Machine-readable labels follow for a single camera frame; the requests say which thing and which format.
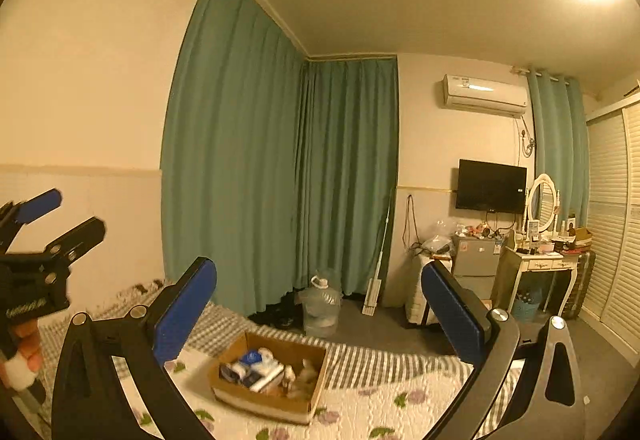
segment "human hand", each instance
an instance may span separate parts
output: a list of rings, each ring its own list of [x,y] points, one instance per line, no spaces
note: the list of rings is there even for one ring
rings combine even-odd
[[[14,334],[20,338],[18,352],[27,361],[28,368],[36,373],[42,367],[42,349],[40,347],[40,333],[38,332],[38,321],[27,321],[14,327]],[[4,362],[0,362],[0,381],[2,385],[9,387],[9,381],[4,368]]]

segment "teal curtain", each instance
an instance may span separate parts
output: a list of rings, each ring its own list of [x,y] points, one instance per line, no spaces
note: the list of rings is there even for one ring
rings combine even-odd
[[[303,56],[254,0],[198,0],[162,138],[162,242],[177,279],[218,268],[217,303],[276,303],[296,272],[296,140]]]
[[[585,225],[589,200],[589,147],[577,80],[531,69],[527,75],[536,135],[536,175],[546,173],[560,192],[559,221],[575,213]]]
[[[397,60],[308,62],[300,125],[299,271],[329,272],[344,293],[365,292],[395,200]]]

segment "silver screw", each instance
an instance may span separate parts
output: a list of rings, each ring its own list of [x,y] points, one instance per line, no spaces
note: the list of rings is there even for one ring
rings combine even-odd
[[[509,314],[505,312],[502,308],[494,308],[491,311],[491,317],[493,317],[496,321],[507,321],[509,318]]]
[[[557,328],[558,330],[562,330],[564,328],[565,322],[564,322],[564,319],[562,319],[559,315],[554,315],[551,318],[551,324],[553,325],[554,328]]]
[[[143,306],[143,305],[134,306],[130,310],[129,314],[133,319],[140,319],[141,317],[144,317],[146,315],[146,306]]]
[[[82,312],[74,315],[74,318],[71,319],[71,322],[76,326],[84,324],[85,321],[86,321],[86,314],[83,314]]]

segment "black television screen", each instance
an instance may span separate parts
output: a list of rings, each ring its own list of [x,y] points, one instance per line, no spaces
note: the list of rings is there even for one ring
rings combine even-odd
[[[460,159],[456,208],[522,214],[526,184],[526,167]]]

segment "checkered blanket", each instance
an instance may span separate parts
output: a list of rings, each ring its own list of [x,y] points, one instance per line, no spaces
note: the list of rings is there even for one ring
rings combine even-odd
[[[164,280],[130,287],[119,293],[109,304],[90,312],[94,321],[124,316],[134,305],[150,305],[164,286]],[[56,377],[60,350],[71,316],[40,327],[44,368],[41,380],[47,390],[47,401],[42,409],[42,417],[50,422],[50,396]],[[426,373],[443,373],[448,380],[464,384],[473,367],[461,362],[457,357],[426,357],[409,354],[393,354],[382,350],[331,343],[314,337],[293,332],[258,326],[249,319],[213,303],[207,304],[193,327],[186,345],[194,350],[215,357],[222,353],[235,338],[244,331],[252,331],[265,336],[324,346],[328,351],[328,372],[326,389],[371,388],[381,384],[391,384],[410,380]],[[114,364],[120,378],[129,375],[124,359],[114,357]],[[519,370],[511,370],[502,391],[487,417],[482,431],[493,430],[502,417],[517,382]]]

